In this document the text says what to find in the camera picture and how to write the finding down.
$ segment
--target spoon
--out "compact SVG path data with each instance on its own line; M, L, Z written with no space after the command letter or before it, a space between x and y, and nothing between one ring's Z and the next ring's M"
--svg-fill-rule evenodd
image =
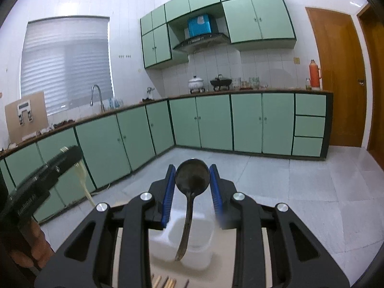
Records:
M207 189L210 181L209 169L199 159L186 160L177 168L175 181L177 188L187 197L186 222L175 257L175 261L180 261L187 251L192 224L193 200Z

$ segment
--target white plastic container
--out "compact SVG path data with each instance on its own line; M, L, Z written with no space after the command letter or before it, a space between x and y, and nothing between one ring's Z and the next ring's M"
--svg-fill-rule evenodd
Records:
M163 261L174 261L185 219L185 212L172 210L165 230L149 230L149 253ZM194 270L204 270L209 266L214 226L214 222L204 214L193 213L187 252L181 260L183 266Z

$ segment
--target finger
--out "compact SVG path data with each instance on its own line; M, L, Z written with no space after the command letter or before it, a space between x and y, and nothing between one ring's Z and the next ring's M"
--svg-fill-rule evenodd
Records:
M10 257L13 261L15 261L16 264L21 267L30 268L33 266L32 259L28 258L25 254L18 250L12 250L10 253Z
M40 268L43 268L52 256L53 256L53 250L49 248L49 250L47 250L45 255L43 255L43 257L37 262L38 266Z
M40 234L43 234L39 224L37 224L37 222L35 222L34 220L32 220L31 222L31 231L32 231L32 234L37 238L40 236Z
M48 242L45 240L44 234L41 233L40 236L35 240L35 243L31 249L31 254L33 258L39 260L47 251Z

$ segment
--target silver screw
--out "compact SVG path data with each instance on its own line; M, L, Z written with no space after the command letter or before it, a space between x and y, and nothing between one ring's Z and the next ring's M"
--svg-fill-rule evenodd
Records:
M289 207L287 204L281 203L277 205L277 210L279 210L280 212L287 212L288 209Z
M234 193L234 199L235 200L244 200L244 198L245 198L245 195L243 194L243 193L239 193L239 192L237 192L237 193Z
M144 200L144 201L150 200L150 199L152 199L152 194L149 192L142 193L140 195L140 199Z
M104 212L105 210L107 210L108 209L108 205L105 203L105 202L102 202L102 203L100 203L100 204L98 204L97 206L96 206L96 210L98 211L98 212Z

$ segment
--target window blind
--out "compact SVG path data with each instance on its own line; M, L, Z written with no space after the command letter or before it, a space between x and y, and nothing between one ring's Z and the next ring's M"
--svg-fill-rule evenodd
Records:
M44 91L47 114L88 104L94 84L99 85L103 99L113 97L108 23L108 18L99 17L28 23L20 69L21 96Z

